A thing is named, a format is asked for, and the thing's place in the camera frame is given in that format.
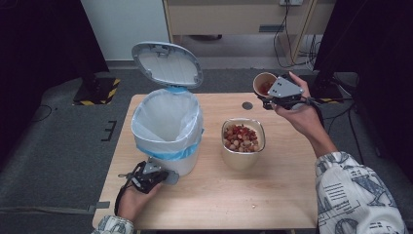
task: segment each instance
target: yellow and black tape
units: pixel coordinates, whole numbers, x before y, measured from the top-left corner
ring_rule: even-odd
[[[116,90],[118,89],[120,82],[121,82],[121,79],[114,79],[112,88],[109,91],[106,99],[101,99],[101,100],[83,99],[79,101],[73,101],[73,104],[75,105],[109,104],[110,101],[112,101],[112,98],[115,96]]]

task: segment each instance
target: bowl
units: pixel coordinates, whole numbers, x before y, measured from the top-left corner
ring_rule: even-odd
[[[236,135],[236,139],[234,139],[234,132],[231,134],[231,129],[233,129],[234,126],[237,127],[243,127],[244,130],[251,130],[255,134],[248,133],[246,134],[245,131],[243,131],[241,134]],[[229,140],[228,136],[232,136],[232,138],[238,141],[238,146],[241,146],[243,149],[240,152],[240,149],[230,149],[231,145],[228,145]],[[244,136],[249,136],[251,139],[247,139],[249,141],[254,141],[257,140],[257,142],[247,142],[243,139]],[[256,120],[252,119],[246,119],[246,118],[234,118],[234,119],[229,119],[224,122],[222,125],[222,132],[221,132],[221,139],[222,139],[222,158],[224,159],[225,164],[237,171],[243,171],[243,170],[248,170],[252,168],[255,163],[257,162],[259,155],[261,154],[261,151],[265,147],[265,135],[264,135],[264,129],[262,128],[261,123],[259,123]],[[249,147],[252,145],[252,150],[248,148],[248,150],[245,150],[246,147]]]

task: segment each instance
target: left hand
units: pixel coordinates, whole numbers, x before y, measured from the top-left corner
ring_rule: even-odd
[[[133,186],[126,189],[119,203],[118,216],[134,223],[145,205],[156,195],[161,188],[158,183],[148,194],[137,191]]]

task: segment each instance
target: wooden table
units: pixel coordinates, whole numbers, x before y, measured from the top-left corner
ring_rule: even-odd
[[[315,161],[310,143],[271,110],[262,108],[255,94],[198,94],[204,112],[204,134],[194,170],[176,185],[164,185],[146,206],[135,228],[149,229],[298,229],[317,225]],[[134,109],[145,98],[136,95],[119,137],[93,225],[112,215],[119,174],[130,172],[147,157],[135,147],[131,132]],[[253,104],[245,110],[243,102]],[[249,171],[229,169],[221,157],[221,127],[236,117],[256,119],[264,128],[266,147]]]

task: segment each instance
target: black cable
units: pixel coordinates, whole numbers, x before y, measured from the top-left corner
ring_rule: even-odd
[[[322,99],[317,99],[317,98],[313,98],[313,97],[310,97],[310,98],[308,98],[308,97],[301,97],[301,98],[303,98],[303,99],[300,99],[300,100],[291,100],[291,101],[286,101],[286,102],[283,102],[282,104],[299,104],[299,103],[305,103],[305,104],[312,104],[312,103],[315,103],[315,104],[324,104],[324,103],[329,103],[329,102],[332,102],[332,101],[340,101],[340,100],[351,100],[352,98],[349,98],[349,97],[346,97],[346,98],[332,98],[332,99],[329,99],[329,100],[322,100]]]
[[[136,170],[144,165],[142,165],[142,163],[138,163],[133,171],[131,173],[128,173],[126,175],[118,175],[119,177],[125,176],[127,178],[127,181],[125,182],[125,185],[121,187],[121,189],[119,189],[119,193],[116,196],[116,200],[115,200],[115,208],[114,208],[114,213],[115,215],[118,215],[118,211],[119,211],[119,204],[121,202],[122,197],[124,196],[125,191],[132,186],[131,180],[134,177],[134,174],[136,173]]]
[[[311,46],[310,46],[310,52],[308,53],[308,57],[309,57],[309,63],[313,65],[313,60],[317,57],[317,53],[316,53],[316,35],[313,35],[313,40],[311,42]]]
[[[33,123],[41,122],[41,121],[47,119],[52,114],[52,108],[49,105],[42,104],[39,107],[42,107],[42,106],[43,107],[48,107],[49,108],[49,113],[45,117],[43,117],[41,119],[38,119],[38,120],[32,120],[31,122],[33,122]]]
[[[292,65],[282,65],[281,62],[280,62],[279,53],[277,52],[277,48],[276,48],[276,39],[277,39],[277,36],[278,36],[279,33],[280,33],[280,29],[281,29],[283,26],[285,27],[285,33],[286,33],[287,40],[288,40],[289,50],[291,51],[291,43],[290,43],[290,41],[289,41],[289,35],[288,35],[288,31],[287,31],[287,29],[286,29],[286,18],[287,18],[287,16],[288,16],[289,6],[290,6],[290,5],[289,5],[289,0],[286,0],[286,1],[285,1],[285,4],[286,4],[286,6],[285,6],[285,16],[284,16],[284,18],[283,18],[283,20],[282,20],[281,26],[277,29],[276,35],[274,36],[273,46],[274,46],[274,51],[275,51],[275,53],[276,53],[277,62],[279,63],[279,66],[282,67],[282,68],[290,68],[290,67],[293,67],[293,66],[295,66],[295,65],[303,65],[303,64],[305,64],[305,62],[295,63],[294,60],[292,59],[291,53],[290,53],[290,56],[291,56],[291,62],[293,63]]]
[[[352,109],[354,105],[355,105],[355,104],[352,103],[352,105],[350,105],[350,107],[348,107],[346,110],[344,110],[343,112],[339,113],[339,114],[336,115],[336,116],[324,118],[324,120],[332,119],[330,125],[328,126],[328,130],[327,130],[327,133],[328,133],[328,134],[330,134],[330,130],[331,130],[331,127],[332,127],[334,121],[335,121],[338,117],[346,114],[347,111],[350,111],[350,109]]]
[[[311,57],[311,59],[310,59],[310,63],[311,63],[311,65],[312,65],[313,67],[314,67],[314,65],[316,64],[316,63],[315,63],[315,60],[316,60],[317,55],[318,55],[318,53],[317,53],[317,51],[318,51],[317,45],[320,45],[320,44],[321,44],[321,41],[317,42],[317,43],[314,45],[314,47],[312,48],[313,52],[312,52],[312,57]]]

